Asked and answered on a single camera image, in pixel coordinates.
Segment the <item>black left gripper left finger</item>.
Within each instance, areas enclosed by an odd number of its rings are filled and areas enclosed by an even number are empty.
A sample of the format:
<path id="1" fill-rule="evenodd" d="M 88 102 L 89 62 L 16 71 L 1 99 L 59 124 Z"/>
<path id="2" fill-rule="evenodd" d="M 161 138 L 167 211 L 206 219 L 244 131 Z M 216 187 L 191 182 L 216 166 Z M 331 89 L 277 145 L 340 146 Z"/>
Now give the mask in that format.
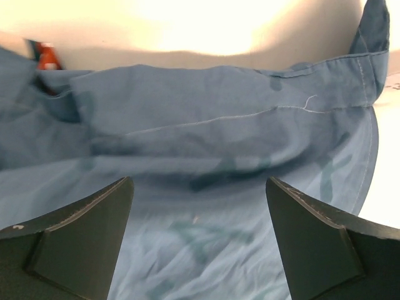
<path id="1" fill-rule="evenodd" d="M 94 194 L 1 230 L 1 299 L 107 299 L 134 184 Z"/>

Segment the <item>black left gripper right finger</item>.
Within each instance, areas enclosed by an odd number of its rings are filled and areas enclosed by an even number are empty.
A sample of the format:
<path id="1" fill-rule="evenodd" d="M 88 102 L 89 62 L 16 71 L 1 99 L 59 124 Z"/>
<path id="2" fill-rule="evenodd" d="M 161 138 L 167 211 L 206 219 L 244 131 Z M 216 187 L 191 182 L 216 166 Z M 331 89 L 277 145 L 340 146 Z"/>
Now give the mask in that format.
<path id="1" fill-rule="evenodd" d="M 266 197 L 292 299 L 399 299 L 399 230 L 270 177 Z"/>

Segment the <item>blue cartoon print pillowcase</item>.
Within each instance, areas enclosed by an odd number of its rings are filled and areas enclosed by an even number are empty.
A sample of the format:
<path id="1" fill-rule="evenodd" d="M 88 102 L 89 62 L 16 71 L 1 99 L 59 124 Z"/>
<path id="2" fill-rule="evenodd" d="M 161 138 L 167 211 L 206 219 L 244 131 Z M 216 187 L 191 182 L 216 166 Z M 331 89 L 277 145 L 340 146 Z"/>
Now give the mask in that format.
<path id="1" fill-rule="evenodd" d="M 40 71 L 1 49 L 1 226 L 129 176 L 110 299 L 289 299 L 266 180 L 361 210 L 388 47 L 368 1 L 347 55 L 284 71 Z"/>

